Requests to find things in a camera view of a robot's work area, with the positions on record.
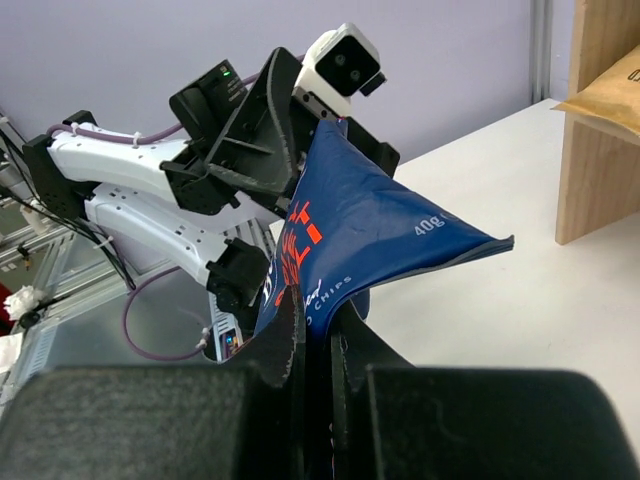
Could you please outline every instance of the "40g label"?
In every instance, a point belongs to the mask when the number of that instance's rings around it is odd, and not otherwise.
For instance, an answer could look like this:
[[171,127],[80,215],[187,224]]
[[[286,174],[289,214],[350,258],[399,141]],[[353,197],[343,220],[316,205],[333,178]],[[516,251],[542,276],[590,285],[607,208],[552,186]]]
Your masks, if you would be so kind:
[[426,235],[431,230],[444,227],[447,223],[439,217],[425,218],[415,226],[416,235]]

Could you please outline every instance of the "chip bag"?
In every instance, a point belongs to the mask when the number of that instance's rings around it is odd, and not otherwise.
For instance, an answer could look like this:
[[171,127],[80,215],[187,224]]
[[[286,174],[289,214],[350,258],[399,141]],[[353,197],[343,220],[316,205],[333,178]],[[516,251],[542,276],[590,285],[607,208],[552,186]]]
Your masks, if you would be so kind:
[[640,144],[640,45],[555,109],[581,115],[586,125]]
[[338,307],[401,277],[513,248],[400,185],[351,145],[341,127],[318,124],[265,279],[255,332],[275,317],[285,287],[304,297],[308,341],[322,345]]

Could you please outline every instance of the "black foreground object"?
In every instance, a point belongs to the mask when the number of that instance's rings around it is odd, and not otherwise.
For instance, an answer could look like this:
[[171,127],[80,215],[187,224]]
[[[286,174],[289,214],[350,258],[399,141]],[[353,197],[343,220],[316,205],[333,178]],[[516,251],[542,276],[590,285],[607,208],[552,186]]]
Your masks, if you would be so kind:
[[[297,289],[230,361],[60,369],[0,423],[2,479],[637,479],[605,396],[567,372],[415,368],[350,303],[322,354]],[[329,424],[333,432],[331,449]]]

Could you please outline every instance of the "white wall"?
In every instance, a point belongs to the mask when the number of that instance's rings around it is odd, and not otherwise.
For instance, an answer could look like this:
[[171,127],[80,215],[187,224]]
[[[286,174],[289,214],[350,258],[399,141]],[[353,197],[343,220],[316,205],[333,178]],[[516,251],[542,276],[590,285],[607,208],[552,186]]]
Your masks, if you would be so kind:
[[573,31],[574,0],[553,0],[551,25],[551,98],[566,100],[569,88],[569,58]]
[[355,115],[410,159],[529,104],[529,0],[24,0],[0,31],[0,107],[27,137],[79,109],[155,133],[168,97],[224,58],[241,75],[355,22],[389,82]]

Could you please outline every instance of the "white tissue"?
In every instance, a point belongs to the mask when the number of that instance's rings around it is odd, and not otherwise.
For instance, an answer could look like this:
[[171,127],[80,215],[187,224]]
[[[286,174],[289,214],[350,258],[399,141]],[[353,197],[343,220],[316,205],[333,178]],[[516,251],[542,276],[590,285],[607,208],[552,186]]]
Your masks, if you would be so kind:
[[19,320],[22,315],[35,309],[44,296],[44,292],[36,290],[31,285],[22,287],[5,299],[4,309],[11,320]]
[[0,374],[8,372],[22,350],[22,333],[0,337]]

